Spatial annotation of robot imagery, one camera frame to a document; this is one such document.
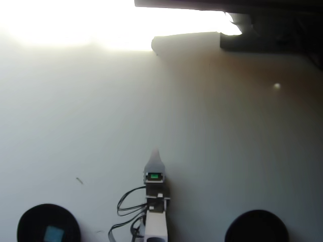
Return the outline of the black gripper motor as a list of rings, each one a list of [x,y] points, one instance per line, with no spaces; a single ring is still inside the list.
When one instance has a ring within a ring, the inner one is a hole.
[[[144,167],[144,184],[164,184],[166,182],[166,169],[158,149],[152,151],[149,161]]]

